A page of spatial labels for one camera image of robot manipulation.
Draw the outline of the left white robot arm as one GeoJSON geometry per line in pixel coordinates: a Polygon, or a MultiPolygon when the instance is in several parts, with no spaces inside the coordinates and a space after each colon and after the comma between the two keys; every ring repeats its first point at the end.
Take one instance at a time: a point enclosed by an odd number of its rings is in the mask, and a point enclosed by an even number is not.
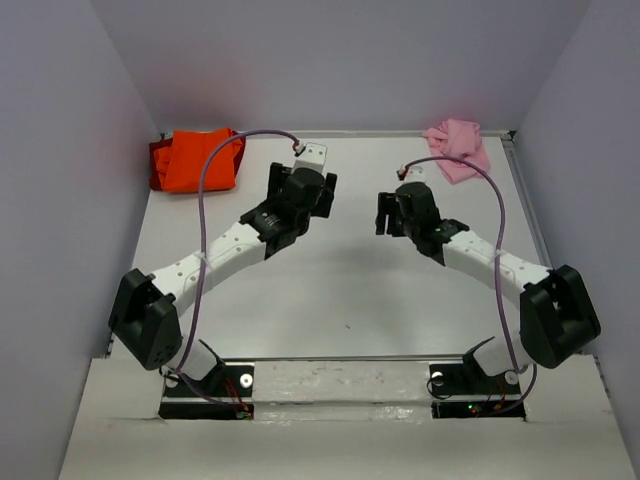
{"type": "Polygon", "coordinates": [[[201,395],[224,379],[225,364],[195,326],[182,333],[181,316],[200,312],[203,296],[236,273],[261,263],[306,234],[314,217],[329,216],[337,176],[313,169],[270,167],[266,199],[212,243],[171,265],[121,279],[109,327],[140,365],[166,369],[201,395]]]}

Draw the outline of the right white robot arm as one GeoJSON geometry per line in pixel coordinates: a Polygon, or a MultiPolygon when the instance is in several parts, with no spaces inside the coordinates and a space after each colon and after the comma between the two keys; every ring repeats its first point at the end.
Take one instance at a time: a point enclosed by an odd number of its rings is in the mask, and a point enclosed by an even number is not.
{"type": "Polygon", "coordinates": [[[479,281],[517,307],[517,330],[483,340],[463,355],[457,377],[470,391],[482,392],[519,367],[555,369],[601,334],[576,269],[551,269],[498,252],[466,224],[443,218],[424,183],[379,193],[375,228],[379,235],[409,238],[423,256],[479,281]]]}

